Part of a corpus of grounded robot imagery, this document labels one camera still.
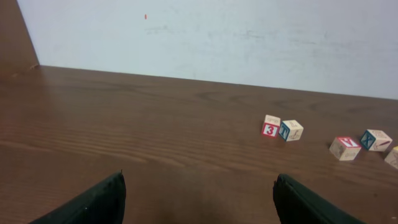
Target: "red block face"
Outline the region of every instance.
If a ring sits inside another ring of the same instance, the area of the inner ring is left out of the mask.
[[[269,123],[264,123],[262,125],[262,132],[261,134],[270,136],[272,138],[276,138],[279,132],[279,126],[276,126],[274,124],[269,124]]]
[[[350,137],[337,137],[337,139],[345,146],[345,147],[360,147],[358,143],[356,143]]]

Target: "number block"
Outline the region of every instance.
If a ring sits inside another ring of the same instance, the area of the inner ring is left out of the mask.
[[[285,141],[296,141],[301,138],[304,128],[296,120],[283,121],[280,126],[279,135]]]
[[[336,137],[329,150],[338,160],[351,161],[358,155],[361,146],[350,137]]]
[[[280,118],[271,115],[266,115],[264,124],[262,125],[261,133],[263,135],[276,138],[279,127],[280,127]]]
[[[384,161],[398,169],[398,146],[391,150]]]
[[[391,144],[392,139],[384,133],[384,131],[379,130],[366,130],[361,137],[361,144],[363,147],[369,151],[385,151]]]

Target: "wooden block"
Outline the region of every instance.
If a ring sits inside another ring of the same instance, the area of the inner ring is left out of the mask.
[[[350,137],[336,137],[329,148],[340,161],[351,161],[361,150],[361,146]]]
[[[369,151],[385,151],[391,144],[392,139],[384,133],[384,131],[379,130],[366,130],[361,137],[361,144],[363,147]]]
[[[398,146],[391,150],[384,161],[398,169]]]
[[[296,141],[301,138],[303,130],[303,126],[296,120],[283,121],[280,126],[279,135],[285,141]]]
[[[271,115],[266,115],[264,124],[262,125],[261,133],[263,135],[276,138],[279,128],[280,128],[280,118]]]

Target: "blue block face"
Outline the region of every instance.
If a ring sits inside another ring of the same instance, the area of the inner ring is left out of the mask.
[[[362,135],[361,137],[361,144],[365,149],[369,150],[373,143],[375,142],[376,138],[369,133],[369,131],[365,131],[365,134]]]
[[[287,140],[287,136],[289,136],[290,129],[286,126],[285,123],[282,122],[282,125],[280,126],[279,129],[279,135],[284,139],[285,141]]]

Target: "dark wood surface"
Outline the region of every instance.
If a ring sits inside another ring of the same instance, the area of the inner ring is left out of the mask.
[[[260,135],[265,114],[302,139]],[[335,136],[398,139],[398,102],[174,78],[40,67],[0,77],[0,223],[26,223],[117,170],[125,223],[279,223],[286,173],[368,223],[396,223],[398,170]]]
[[[0,1],[0,76],[38,64],[17,0]]]

